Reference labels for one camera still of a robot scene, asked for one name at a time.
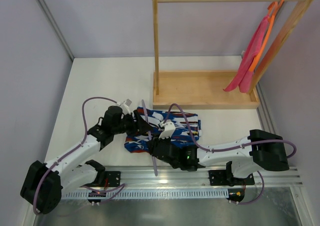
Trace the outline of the lilac clothes hanger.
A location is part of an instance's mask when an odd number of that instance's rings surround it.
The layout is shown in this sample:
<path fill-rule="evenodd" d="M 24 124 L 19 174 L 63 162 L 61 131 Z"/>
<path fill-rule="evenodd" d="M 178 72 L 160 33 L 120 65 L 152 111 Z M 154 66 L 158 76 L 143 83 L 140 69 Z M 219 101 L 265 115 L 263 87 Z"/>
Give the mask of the lilac clothes hanger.
<path fill-rule="evenodd" d="M 148 123 L 149 122 L 148 121 L 148 112 L 147 112 L 147 108 L 146 108 L 146 105 L 145 105 L 145 101 L 143 99 L 141 100 L 141 105 L 142 105 L 142 108 L 143 108 L 145 121 Z M 149 141 L 151 141 L 151 139 L 152 139 L 152 135 L 151 135 L 150 131 L 148 131 L 148 139 L 149 139 Z M 153 156 L 151 157 L 151 159 L 152 159 L 152 164 L 153 164 L 154 175 L 158 176 L 158 167 L 157 167 L 156 159 Z"/>

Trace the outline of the blue patterned trousers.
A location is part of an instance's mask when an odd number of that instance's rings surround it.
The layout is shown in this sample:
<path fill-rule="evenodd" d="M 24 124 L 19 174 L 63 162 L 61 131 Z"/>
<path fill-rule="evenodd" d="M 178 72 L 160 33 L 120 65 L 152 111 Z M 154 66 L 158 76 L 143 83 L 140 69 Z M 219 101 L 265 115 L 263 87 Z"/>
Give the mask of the blue patterned trousers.
<path fill-rule="evenodd" d="M 185 112 L 185 116 L 179 111 L 167 111 L 137 108 L 142 119 L 147 120 L 152 126 L 151 137 L 154 138 L 166 132 L 171 134 L 171 143 L 178 148 L 193 144 L 193 139 L 198 141 L 201 137 L 201 120 L 197 114 Z M 147 133 L 142 135 L 127 136 L 124 147 L 130 153 L 149 152 Z"/>

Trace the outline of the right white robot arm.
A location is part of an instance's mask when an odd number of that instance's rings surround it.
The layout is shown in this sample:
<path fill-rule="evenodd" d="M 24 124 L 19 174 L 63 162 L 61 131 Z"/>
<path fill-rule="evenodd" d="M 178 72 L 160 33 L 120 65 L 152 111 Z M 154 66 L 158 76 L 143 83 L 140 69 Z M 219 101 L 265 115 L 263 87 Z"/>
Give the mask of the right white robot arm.
<path fill-rule="evenodd" d="M 147 146 L 150 155 L 183 171 L 193 172 L 224 162 L 225 180 L 233 186 L 261 169 L 289 170 L 286 143 L 281 136 L 254 129 L 247 137 L 223 144 L 198 147 L 193 143 L 180 148 L 169 138 L 156 137 Z"/>

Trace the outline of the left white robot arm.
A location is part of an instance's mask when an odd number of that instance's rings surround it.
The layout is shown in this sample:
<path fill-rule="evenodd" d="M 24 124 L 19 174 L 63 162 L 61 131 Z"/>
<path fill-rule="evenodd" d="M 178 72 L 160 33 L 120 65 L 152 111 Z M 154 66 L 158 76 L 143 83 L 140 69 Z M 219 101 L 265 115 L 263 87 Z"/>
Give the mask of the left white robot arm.
<path fill-rule="evenodd" d="M 50 213 L 63 195 L 82 186 L 103 184 L 106 168 L 90 157 L 108 146 L 115 135 L 136 136 L 151 130 L 146 113 L 124 114 L 120 106 L 110 106 L 96 125 L 85 129 L 84 138 L 75 146 L 52 160 L 30 165 L 21 197 L 32 204 L 35 214 Z"/>

